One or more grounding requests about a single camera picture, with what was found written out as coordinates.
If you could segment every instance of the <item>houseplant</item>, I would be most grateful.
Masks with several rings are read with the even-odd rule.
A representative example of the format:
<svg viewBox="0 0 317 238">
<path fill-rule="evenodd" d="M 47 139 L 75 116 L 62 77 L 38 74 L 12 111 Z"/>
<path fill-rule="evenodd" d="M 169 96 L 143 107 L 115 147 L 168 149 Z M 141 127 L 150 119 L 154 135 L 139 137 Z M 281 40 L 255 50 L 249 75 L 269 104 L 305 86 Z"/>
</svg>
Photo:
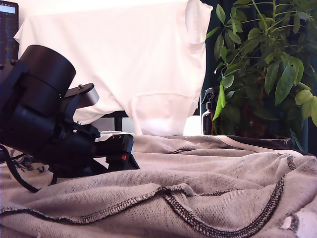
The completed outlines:
<svg viewBox="0 0 317 238">
<path fill-rule="evenodd" d="M 237 0 L 226 21 L 218 4 L 222 26 L 207 34 L 216 38 L 214 57 L 220 61 L 218 134 L 290 138 L 308 117 L 317 125 L 317 65 L 310 61 L 317 55 L 316 6 L 317 0 Z M 256 19 L 247 19 L 249 10 Z"/>
</svg>

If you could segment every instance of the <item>black stitching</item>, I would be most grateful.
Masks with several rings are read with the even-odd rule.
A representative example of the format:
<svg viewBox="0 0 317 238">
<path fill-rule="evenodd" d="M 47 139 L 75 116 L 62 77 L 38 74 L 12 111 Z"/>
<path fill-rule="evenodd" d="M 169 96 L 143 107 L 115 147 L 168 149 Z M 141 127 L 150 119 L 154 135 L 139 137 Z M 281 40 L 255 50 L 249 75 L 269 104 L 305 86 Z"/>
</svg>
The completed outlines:
<svg viewBox="0 0 317 238">
<path fill-rule="evenodd" d="M 173 152 L 170 152 L 169 154 L 176 154 L 176 155 L 178 155 L 178 154 L 181 154 L 181 153 L 187 152 L 187 151 L 190 151 L 190 150 L 175 150 L 175 151 L 173 151 Z"/>
<path fill-rule="evenodd" d="M 66 222 L 66 223 L 71 223 L 74 225 L 86 225 L 86 224 L 91 224 L 100 220 L 103 220 L 105 218 L 108 218 L 110 216 L 113 216 L 115 214 L 118 214 L 120 212 L 123 212 L 127 210 L 128 208 L 139 204 L 141 202 L 147 201 L 151 198 L 153 198 L 155 195 L 162 193 L 162 192 L 172 192 L 172 191 L 181 191 L 185 193 L 183 188 L 179 185 L 173 186 L 173 187 L 160 187 L 157 190 L 150 192 L 148 194 L 144 194 L 141 196 L 133 197 L 130 199 L 127 199 L 123 202 L 120 202 L 118 204 L 115 204 L 111 207 L 108 207 L 102 211 L 95 212 L 93 214 L 89 215 L 84 215 L 80 217 L 68 217 L 68 216 L 60 216 L 60 217 L 51 217 L 47 216 L 39 211 L 32 210 L 30 208 L 12 208 L 12 207 L 6 207 L 6 208 L 1 208 L 0 214 L 2 216 L 7 216 L 7 215 L 12 215 L 12 214 L 20 214 L 20 213 L 26 213 L 44 220 L 49 220 L 49 221 L 55 221 L 55 222 Z"/>
<path fill-rule="evenodd" d="M 216 191 L 216 192 L 211 192 L 211 193 L 203 193 L 203 194 L 199 194 L 199 196 L 202 196 L 202 197 L 216 197 L 216 196 L 221 196 L 225 193 L 228 193 L 228 192 L 233 192 L 233 191 L 237 191 L 237 190 L 240 190 L 240 189 L 228 189 L 228 190 L 224 190 L 224 191 Z"/>
<path fill-rule="evenodd" d="M 177 213 L 187 224 L 194 230 L 204 234 L 207 237 L 213 238 L 248 238 L 257 233 L 269 221 L 277 208 L 284 189 L 284 178 L 281 178 L 276 184 L 268 203 L 261 212 L 261 214 L 254 219 L 248 226 L 237 231 L 223 231 L 216 229 L 204 221 L 202 221 L 193 211 L 185 209 L 171 194 L 164 194 L 165 200 L 171 206 L 175 213 Z"/>
<path fill-rule="evenodd" d="M 294 164 L 294 161 L 293 161 L 293 156 L 288 156 L 286 161 L 287 161 L 287 165 L 288 167 L 291 169 L 291 170 L 295 170 L 296 169 L 296 165 Z"/>
</svg>

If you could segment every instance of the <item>monitor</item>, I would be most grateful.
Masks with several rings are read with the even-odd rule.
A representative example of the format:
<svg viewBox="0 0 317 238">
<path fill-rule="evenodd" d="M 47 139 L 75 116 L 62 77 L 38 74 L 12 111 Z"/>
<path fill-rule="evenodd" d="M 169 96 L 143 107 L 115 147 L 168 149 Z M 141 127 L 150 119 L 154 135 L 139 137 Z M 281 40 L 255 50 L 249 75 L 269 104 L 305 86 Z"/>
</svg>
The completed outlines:
<svg viewBox="0 0 317 238">
<path fill-rule="evenodd" d="M 19 5 L 0 0 L 0 63 L 18 59 L 19 44 L 13 38 L 19 29 Z"/>
</svg>

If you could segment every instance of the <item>dark bottle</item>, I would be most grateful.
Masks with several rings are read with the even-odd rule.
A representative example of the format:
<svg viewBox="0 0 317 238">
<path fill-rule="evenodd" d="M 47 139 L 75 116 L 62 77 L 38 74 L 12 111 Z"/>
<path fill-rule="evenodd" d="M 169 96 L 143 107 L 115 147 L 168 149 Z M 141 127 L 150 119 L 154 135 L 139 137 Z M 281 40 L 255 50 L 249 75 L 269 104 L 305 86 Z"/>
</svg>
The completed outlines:
<svg viewBox="0 0 317 238">
<path fill-rule="evenodd" d="M 207 89 L 202 102 L 202 104 L 207 104 L 207 111 L 203 114 L 203 135 L 215 135 L 212 121 L 214 115 L 214 111 L 212 108 L 214 97 L 214 89 Z"/>
</svg>

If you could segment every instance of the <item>black cable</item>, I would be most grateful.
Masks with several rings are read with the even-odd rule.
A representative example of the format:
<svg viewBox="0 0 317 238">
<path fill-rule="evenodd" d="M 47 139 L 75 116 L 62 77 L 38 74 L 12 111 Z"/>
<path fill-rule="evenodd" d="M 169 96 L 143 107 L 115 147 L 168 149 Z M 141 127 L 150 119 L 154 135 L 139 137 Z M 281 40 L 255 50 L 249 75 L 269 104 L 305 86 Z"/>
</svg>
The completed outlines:
<svg viewBox="0 0 317 238">
<path fill-rule="evenodd" d="M 16 170 L 16 167 L 12 161 L 12 158 L 10 157 L 10 154 L 8 152 L 8 150 L 3 146 L 0 145 L 0 149 L 2 150 L 2 153 L 5 156 L 5 161 L 6 164 L 10 170 L 10 172 L 12 173 L 13 177 L 19 182 L 19 184 L 21 184 L 23 187 L 25 187 L 27 190 L 29 190 L 30 192 L 38 192 L 39 189 L 33 187 L 31 184 L 29 184 L 28 182 L 26 182 L 21 175 L 19 174 L 19 172 Z"/>
<path fill-rule="evenodd" d="M 11 159 L 12 159 L 12 160 L 17 160 L 17 159 L 19 159 L 19 158 L 21 158 L 21 157 L 23 157 L 23 156 L 25 156 L 24 153 L 23 153 L 23 154 L 20 154 L 20 155 L 17 155 L 17 156 L 14 156 L 14 157 L 12 157 Z"/>
</svg>

